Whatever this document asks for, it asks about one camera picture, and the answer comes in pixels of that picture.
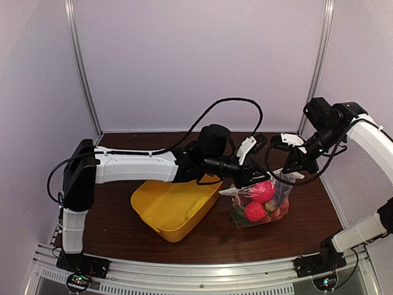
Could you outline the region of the clear polka dot zip bag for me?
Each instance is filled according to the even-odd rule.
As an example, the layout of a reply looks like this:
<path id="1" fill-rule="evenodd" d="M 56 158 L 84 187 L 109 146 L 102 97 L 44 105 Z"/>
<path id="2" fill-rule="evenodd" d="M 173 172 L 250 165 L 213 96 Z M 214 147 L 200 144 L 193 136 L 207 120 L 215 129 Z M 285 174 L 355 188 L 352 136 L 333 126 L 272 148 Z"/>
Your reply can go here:
<path id="1" fill-rule="evenodd" d="M 252 227 L 276 222 L 289 211 L 289 193 L 292 183 L 305 177 L 299 172 L 284 174 L 281 169 L 274 174 L 289 184 L 272 177 L 269 180 L 237 189 L 230 187 L 219 192 L 232 199 L 230 216 L 237 227 Z"/>

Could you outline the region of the pink red toy fruit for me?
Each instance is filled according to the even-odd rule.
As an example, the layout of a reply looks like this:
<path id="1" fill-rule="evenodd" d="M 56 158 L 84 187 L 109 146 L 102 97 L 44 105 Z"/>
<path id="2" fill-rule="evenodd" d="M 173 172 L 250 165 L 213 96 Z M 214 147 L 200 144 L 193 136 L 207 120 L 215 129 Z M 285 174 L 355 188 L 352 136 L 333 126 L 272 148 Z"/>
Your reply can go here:
<path id="1" fill-rule="evenodd" d="M 266 216 L 266 211 L 261 203 L 250 202 L 244 208 L 244 215 L 249 221 L 257 222 Z"/>

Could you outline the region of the yellow plastic basket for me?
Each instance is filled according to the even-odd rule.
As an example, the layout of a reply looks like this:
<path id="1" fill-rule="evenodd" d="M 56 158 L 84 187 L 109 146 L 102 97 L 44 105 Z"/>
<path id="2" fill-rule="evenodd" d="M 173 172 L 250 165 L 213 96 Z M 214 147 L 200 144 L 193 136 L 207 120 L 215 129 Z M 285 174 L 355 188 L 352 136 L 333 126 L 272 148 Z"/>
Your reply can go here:
<path id="1" fill-rule="evenodd" d="M 199 185 L 196 181 L 146 181 L 131 196 L 131 206 L 159 236 L 168 242 L 177 243 L 200 223 L 219 198 L 222 181 L 218 177 L 205 175 L 202 182 L 207 185 Z M 209 197 L 209 200 L 199 212 L 186 220 L 188 209 L 204 196 Z"/>

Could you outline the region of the green toy pepper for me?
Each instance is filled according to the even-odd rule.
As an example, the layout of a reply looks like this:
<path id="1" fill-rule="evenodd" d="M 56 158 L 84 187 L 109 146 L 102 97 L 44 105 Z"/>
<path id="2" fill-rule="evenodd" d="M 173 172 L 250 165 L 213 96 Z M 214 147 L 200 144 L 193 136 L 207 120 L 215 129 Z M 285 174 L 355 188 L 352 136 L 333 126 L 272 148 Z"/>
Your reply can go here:
<path id="1" fill-rule="evenodd" d="M 244 211 L 241 207 L 234 206 L 231 210 L 231 217 L 234 222 L 243 222 L 246 220 Z"/>

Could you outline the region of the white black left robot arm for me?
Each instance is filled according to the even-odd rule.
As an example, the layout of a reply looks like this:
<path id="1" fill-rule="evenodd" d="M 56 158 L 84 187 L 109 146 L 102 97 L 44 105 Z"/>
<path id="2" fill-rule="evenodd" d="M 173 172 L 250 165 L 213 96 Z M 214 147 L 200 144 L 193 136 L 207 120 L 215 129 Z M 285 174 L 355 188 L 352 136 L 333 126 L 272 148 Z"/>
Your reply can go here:
<path id="1" fill-rule="evenodd" d="M 88 268 L 83 236 L 87 213 L 94 204 L 96 184 L 116 181 L 158 181 L 213 186 L 226 178 L 243 188 L 269 179 L 269 174 L 246 163 L 267 138 L 253 133 L 234 147 L 228 128 L 211 124 L 195 141 L 153 151 L 110 149 L 82 140 L 63 172 L 62 254 L 75 273 Z"/>

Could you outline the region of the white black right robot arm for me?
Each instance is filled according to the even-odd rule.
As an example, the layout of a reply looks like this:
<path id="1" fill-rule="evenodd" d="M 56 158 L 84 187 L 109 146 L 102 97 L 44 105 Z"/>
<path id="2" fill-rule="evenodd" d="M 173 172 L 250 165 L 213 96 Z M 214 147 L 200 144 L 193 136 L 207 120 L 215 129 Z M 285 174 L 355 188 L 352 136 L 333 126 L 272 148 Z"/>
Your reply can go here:
<path id="1" fill-rule="evenodd" d="M 310 274 L 343 267 L 346 252 L 392 233 L 392 138 L 353 101 L 312 98 L 303 113 L 314 134 L 280 134 L 288 151 L 282 173 L 308 173 L 303 184 L 321 180 L 345 223 L 317 254 L 296 259 L 296 270 Z"/>

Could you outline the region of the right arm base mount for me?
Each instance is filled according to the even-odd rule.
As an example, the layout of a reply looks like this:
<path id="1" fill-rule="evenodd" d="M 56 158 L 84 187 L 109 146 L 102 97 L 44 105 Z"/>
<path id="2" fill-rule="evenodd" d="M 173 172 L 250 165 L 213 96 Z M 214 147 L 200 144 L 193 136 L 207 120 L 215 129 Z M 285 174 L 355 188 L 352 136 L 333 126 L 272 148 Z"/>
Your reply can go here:
<path id="1" fill-rule="evenodd" d="M 294 268 L 298 278 L 319 275 L 325 272 L 333 272 L 337 268 L 346 266 L 344 257 L 336 260 L 326 261 L 320 254 L 311 256 L 298 256 L 294 259 Z"/>

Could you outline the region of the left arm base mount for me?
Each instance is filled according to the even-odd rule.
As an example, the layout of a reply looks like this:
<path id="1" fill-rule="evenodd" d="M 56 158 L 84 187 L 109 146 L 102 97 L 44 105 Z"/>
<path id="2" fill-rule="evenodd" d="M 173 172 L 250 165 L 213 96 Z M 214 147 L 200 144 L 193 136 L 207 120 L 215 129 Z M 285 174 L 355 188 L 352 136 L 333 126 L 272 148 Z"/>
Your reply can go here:
<path id="1" fill-rule="evenodd" d="M 60 251 L 56 267 L 68 272 L 84 275 L 89 278 L 105 279 L 109 270 L 110 261 L 104 258 L 79 254 L 67 254 Z"/>

